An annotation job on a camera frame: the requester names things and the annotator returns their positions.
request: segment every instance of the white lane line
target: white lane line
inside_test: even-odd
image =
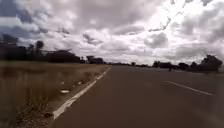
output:
[[[101,76],[99,76],[98,78],[96,78],[96,80],[91,83],[90,85],[88,85],[86,88],[84,88],[82,91],[80,91],[79,93],[77,93],[76,95],[74,95],[72,98],[70,98],[69,100],[67,100],[60,108],[58,108],[57,110],[55,110],[53,112],[54,115],[54,120],[57,119],[62,113],[64,113],[66,111],[67,108],[69,108],[78,98],[80,98],[83,94],[85,94],[91,87],[93,87],[93,85],[99,80],[101,79],[104,75],[106,75],[106,73],[110,70],[110,68],[108,68]]]
[[[197,90],[197,89],[194,89],[194,88],[191,88],[191,87],[187,87],[187,86],[184,86],[184,85],[181,85],[181,84],[177,84],[177,83],[174,83],[174,82],[171,82],[171,81],[166,81],[166,82],[170,83],[170,84],[173,84],[173,85],[176,85],[176,86],[179,86],[179,87],[183,87],[183,88],[189,89],[191,91],[195,91],[195,92],[201,93],[201,94],[205,94],[205,95],[209,95],[209,96],[213,95],[211,93],[204,92],[204,91],[201,91],[201,90]]]

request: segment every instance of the sky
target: sky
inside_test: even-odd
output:
[[[113,62],[224,60],[224,0],[0,0],[2,33]]]

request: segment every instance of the grass field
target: grass field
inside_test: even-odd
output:
[[[105,65],[0,62],[0,127],[43,113],[49,102],[103,71]]]

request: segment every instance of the roadside vegetation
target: roadside vegetation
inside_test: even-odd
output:
[[[0,62],[0,127],[44,116],[51,101],[94,79],[107,66]]]
[[[70,49],[43,50],[40,40],[20,42],[0,36],[0,128],[34,127],[34,118],[52,116],[51,102],[80,90],[108,67],[102,58],[79,57]]]

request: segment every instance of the road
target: road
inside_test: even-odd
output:
[[[52,128],[223,128],[221,76],[112,67]]]

